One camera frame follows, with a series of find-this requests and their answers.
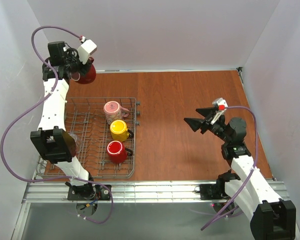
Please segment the dark red mug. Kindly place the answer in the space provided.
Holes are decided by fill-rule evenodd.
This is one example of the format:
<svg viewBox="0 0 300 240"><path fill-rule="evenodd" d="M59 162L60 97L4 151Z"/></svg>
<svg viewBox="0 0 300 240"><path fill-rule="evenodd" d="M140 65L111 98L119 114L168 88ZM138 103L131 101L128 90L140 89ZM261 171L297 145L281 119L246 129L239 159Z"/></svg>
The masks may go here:
<svg viewBox="0 0 300 240"><path fill-rule="evenodd" d="M86 64L81 64L78 70L71 74L71 79L81 85L92 83L96 79L96 69L93 63L94 58L90 56Z"/></svg>

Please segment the clear glass cup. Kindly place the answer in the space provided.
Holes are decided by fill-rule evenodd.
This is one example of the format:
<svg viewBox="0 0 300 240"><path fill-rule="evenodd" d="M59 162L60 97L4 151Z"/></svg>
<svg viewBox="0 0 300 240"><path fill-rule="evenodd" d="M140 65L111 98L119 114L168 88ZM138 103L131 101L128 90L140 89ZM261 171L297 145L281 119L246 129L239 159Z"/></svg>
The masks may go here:
<svg viewBox="0 0 300 240"><path fill-rule="evenodd" d="M76 155L82 152L84 148L84 143L82 141L82 138L75 134L74 132L70 132L69 135L74 139L75 145L76 145Z"/></svg>

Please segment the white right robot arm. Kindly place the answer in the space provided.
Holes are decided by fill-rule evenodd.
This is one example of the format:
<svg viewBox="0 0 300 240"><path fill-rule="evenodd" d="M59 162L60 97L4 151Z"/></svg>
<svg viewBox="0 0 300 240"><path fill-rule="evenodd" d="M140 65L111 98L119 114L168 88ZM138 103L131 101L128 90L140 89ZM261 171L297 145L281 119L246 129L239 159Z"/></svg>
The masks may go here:
<svg viewBox="0 0 300 240"><path fill-rule="evenodd" d="M219 175L216 189L220 196L229 197L201 230L230 214L227 207L235 203L249 219L252 236L256 240L294 240L296 238L296 207L291 200L284 200L270 186L257 168L258 158L252 156L245 144L246 121L240 117L225 120L228 106L198 108L202 118L184 118L190 128L204 134L210 131L224 143L223 158L230 170Z"/></svg>

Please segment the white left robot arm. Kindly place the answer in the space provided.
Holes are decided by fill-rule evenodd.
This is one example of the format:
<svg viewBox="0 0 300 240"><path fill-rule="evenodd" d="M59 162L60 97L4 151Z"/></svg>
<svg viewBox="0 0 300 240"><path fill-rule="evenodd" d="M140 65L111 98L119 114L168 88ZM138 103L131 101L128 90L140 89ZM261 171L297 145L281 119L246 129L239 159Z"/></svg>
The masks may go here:
<svg viewBox="0 0 300 240"><path fill-rule="evenodd" d="M77 158L75 139L66 131L65 107L70 80L89 84L96 77L92 54L97 45L83 40L78 48L66 46L64 41L50 42L49 57L42 65L44 96L38 129L30 133L30 140L42 159L60 168L69 177L67 186L74 194L89 200L96 190L93 178Z"/></svg>

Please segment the pink ghost pattern mug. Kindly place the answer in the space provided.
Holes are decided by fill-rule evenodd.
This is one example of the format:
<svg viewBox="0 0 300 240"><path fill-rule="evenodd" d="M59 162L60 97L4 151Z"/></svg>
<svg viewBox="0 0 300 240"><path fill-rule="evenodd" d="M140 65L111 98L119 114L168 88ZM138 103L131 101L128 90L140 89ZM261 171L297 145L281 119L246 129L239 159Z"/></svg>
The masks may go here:
<svg viewBox="0 0 300 240"><path fill-rule="evenodd" d="M116 120L123 120L128 117L130 110L121 106L117 101L108 101L103 106L105 119L108 125Z"/></svg>

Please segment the yellow mug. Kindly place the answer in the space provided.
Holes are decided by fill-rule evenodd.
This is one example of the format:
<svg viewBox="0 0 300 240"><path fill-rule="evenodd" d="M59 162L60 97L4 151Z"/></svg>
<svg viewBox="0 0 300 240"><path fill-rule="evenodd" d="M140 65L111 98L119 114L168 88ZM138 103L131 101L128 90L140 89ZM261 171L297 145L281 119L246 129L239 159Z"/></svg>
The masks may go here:
<svg viewBox="0 0 300 240"><path fill-rule="evenodd" d="M115 120L110 125L111 137L115 141L124 142L129 138L134 138L134 133L128 128L123 120Z"/></svg>

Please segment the bright red mug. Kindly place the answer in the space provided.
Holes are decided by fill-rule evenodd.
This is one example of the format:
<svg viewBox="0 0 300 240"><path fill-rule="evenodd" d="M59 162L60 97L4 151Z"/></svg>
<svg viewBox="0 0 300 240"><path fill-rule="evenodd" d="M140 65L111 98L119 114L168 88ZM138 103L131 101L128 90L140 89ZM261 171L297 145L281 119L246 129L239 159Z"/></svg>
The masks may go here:
<svg viewBox="0 0 300 240"><path fill-rule="evenodd" d="M131 149L125 147L122 142L117 140L113 140L107 145L106 152L109 160L114 164L121 164L134 154Z"/></svg>

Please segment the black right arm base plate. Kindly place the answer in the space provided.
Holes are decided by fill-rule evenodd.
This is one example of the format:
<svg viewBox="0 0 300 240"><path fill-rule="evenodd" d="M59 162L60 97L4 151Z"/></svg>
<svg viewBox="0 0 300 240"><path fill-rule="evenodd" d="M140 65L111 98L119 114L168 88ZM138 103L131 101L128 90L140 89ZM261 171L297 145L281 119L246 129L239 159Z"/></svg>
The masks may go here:
<svg viewBox="0 0 300 240"><path fill-rule="evenodd" d="M199 194L201 200L227 200L229 196L224 188L215 184L200 184Z"/></svg>

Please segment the aluminium frame rail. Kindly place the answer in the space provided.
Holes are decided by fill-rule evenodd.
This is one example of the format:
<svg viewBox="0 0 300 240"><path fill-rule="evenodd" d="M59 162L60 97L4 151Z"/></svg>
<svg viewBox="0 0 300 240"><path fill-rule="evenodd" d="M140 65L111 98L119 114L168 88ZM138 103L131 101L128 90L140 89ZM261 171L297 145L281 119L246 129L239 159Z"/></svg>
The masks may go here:
<svg viewBox="0 0 300 240"><path fill-rule="evenodd" d="M108 181L114 203L225 203L226 199L211 198L201 200L200 185L213 181ZM82 197L71 197L72 191L62 182L40 182L27 185L23 203L88 203Z"/></svg>

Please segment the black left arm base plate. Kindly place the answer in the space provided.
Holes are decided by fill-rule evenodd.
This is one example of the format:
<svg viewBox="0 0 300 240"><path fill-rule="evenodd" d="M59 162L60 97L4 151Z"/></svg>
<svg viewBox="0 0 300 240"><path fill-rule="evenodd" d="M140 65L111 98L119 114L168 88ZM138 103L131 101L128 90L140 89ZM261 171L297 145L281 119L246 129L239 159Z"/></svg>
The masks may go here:
<svg viewBox="0 0 300 240"><path fill-rule="evenodd" d="M110 190L111 185L107 184L104 186L94 185L93 188L80 189L75 191L69 188L67 200L68 201L109 201L111 199Z"/></svg>

